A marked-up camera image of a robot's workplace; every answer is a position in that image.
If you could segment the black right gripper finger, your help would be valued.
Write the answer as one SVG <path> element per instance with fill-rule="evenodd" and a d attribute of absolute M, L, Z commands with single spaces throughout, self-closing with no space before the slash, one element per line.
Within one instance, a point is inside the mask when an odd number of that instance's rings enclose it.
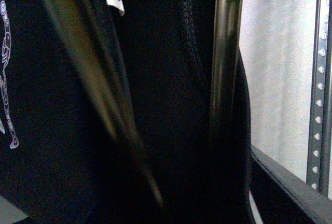
<path fill-rule="evenodd" d="M 252 146 L 251 193 L 263 223 L 331 223 L 331 200 Z"/>

